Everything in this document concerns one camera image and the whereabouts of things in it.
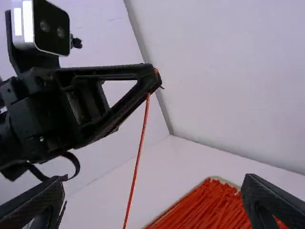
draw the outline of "orange rope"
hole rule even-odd
[[[128,204],[127,204],[123,229],[125,229],[126,226],[127,226],[130,206],[131,206],[131,203],[132,203],[134,185],[135,185],[135,181],[137,179],[137,173],[138,173],[138,167],[139,167],[139,162],[140,162],[141,150],[142,150],[142,146],[143,146],[143,142],[144,142],[144,135],[145,135],[145,130],[146,130],[147,118],[148,118],[149,103],[150,103],[150,94],[147,94],[143,128],[142,128],[142,133],[141,133],[141,139],[140,139],[140,144],[139,144],[139,149],[138,149],[137,160],[136,160],[136,163],[135,163],[135,168],[134,168],[134,173],[133,173],[133,178],[132,178],[132,186],[130,188],[130,194],[129,194]]]

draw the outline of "bundle of orange strings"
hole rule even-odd
[[[288,229],[278,221],[281,229]],[[219,180],[200,186],[160,215],[146,229],[250,229],[241,193]]]

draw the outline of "camera mount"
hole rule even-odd
[[[33,164],[63,156],[74,163],[77,175],[80,163],[68,150],[117,131],[147,94],[161,86],[160,75],[151,64],[61,68],[57,55],[17,49],[10,10],[5,19],[17,77],[0,86],[0,172],[14,181],[30,170],[45,180]],[[80,39],[70,38],[71,48],[82,47]],[[110,108],[102,84],[122,80],[137,83]]]

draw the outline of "white table surface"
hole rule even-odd
[[[135,158],[68,197],[61,229],[122,228]],[[143,151],[129,229],[140,229],[210,176],[241,186],[255,173],[305,200],[305,176],[169,136]]]

